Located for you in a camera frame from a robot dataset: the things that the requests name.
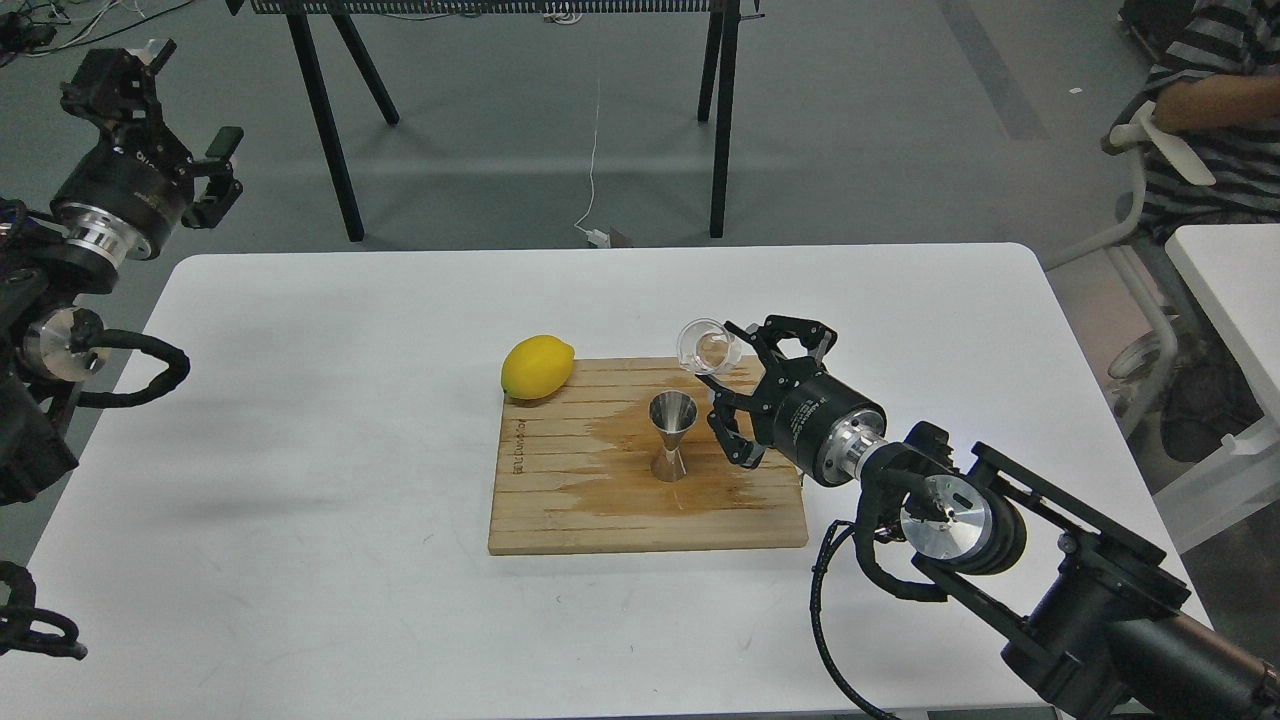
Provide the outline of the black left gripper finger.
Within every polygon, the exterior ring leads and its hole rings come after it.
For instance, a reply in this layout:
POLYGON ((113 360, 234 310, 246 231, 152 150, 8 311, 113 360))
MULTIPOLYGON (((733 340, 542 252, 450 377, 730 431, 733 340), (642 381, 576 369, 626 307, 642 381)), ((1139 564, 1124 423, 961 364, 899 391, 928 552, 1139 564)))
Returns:
POLYGON ((170 38, 90 50, 72 81, 60 83, 61 109, 90 122, 111 147, 177 150, 179 140, 164 120, 156 87, 156 74, 175 50, 170 38))
POLYGON ((180 222, 191 229, 216 227, 243 192, 243 184, 234 176, 233 156, 244 131, 238 126, 224 126, 209 145, 205 158, 187 159, 178 165, 180 187, 189 195, 180 222))

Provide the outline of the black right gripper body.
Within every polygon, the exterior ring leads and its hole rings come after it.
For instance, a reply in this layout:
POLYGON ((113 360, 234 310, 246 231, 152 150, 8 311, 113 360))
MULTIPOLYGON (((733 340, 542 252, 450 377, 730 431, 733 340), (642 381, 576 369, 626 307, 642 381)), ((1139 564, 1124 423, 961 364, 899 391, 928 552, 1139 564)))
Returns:
POLYGON ((838 487, 858 479, 865 456, 886 446, 883 407, 815 368, 767 368, 751 398, 760 404, 751 415, 751 469, 776 448, 803 475, 838 487))

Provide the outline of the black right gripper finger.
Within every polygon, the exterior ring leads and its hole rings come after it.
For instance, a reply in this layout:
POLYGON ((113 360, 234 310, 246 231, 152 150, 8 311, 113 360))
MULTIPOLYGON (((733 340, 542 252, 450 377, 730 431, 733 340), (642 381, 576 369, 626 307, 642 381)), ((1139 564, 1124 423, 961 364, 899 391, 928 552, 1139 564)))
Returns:
POLYGON ((722 384, 713 375, 705 375, 710 392, 712 410, 707 423, 730 462, 754 470, 768 448, 774 447, 776 392, 771 386, 742 395, 722 384), (739 413, 746 413, 755 432, 749 439, 740 429, 739 413))
POLYGON ((783 315, 769 315, 748 328, 726 322, 724 328, 755 350, 762 379, 772 386, 800 386, 823 374, 824 357, 838 340, 838 333, 822 322, 783 315), (781 348, 785 341, 799 342, 804 354, 787 357, 781 348))

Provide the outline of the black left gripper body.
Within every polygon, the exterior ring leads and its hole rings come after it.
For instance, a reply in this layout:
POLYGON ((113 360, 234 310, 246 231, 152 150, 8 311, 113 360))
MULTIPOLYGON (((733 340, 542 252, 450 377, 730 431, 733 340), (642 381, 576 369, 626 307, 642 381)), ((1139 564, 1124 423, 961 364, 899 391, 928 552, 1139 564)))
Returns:
POLYGON ((168 174, 141 152, 99 145, 54 195, 50 211, 65 242, 109 263, 152 260, 195 200, 189 177, 168 174))

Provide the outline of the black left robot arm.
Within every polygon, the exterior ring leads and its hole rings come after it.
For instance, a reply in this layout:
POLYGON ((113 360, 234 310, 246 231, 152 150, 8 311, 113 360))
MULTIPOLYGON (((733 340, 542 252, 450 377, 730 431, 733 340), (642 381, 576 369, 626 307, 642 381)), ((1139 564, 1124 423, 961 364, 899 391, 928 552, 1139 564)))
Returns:
POLYGON ((156 77, 177 46, 97 47, 61 85, 61 108, 99 129, 46 213, 3 201, 1 496, 29 502, 78 464, 65 441, 79 407, 134 407, 175 389, 186 352, 110 329, 77 304, 111 292, 124 260, 155 259, 178 225, 216 227, 242 193, 221 127, 195 156, 163 118, 156 77))

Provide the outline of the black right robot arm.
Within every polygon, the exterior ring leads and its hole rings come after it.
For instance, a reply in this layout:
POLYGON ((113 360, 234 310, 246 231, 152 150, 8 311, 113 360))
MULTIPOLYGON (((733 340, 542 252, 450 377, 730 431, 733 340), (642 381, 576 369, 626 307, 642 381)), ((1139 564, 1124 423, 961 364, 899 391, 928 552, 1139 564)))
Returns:
POLYGON ((724 456, 756 468, 774 450, 819 486, 858 487, 812 566, 815 648, 835 684, 877 719, 835 662, 824 584, 844 547, 897 600, 959 602, 1001 634, 1001 659, 1046 703, 1108 719, 1134 702, 1152 719, 1275 719, 1277 670, 1184 611, 1190 588, 1166 553, 988 445, 961 471, 948 433, 916 423, 887 439, 882 406, 832 375, 837 334, 809 319, 694 322, 678 360, 709 389, 724 456))

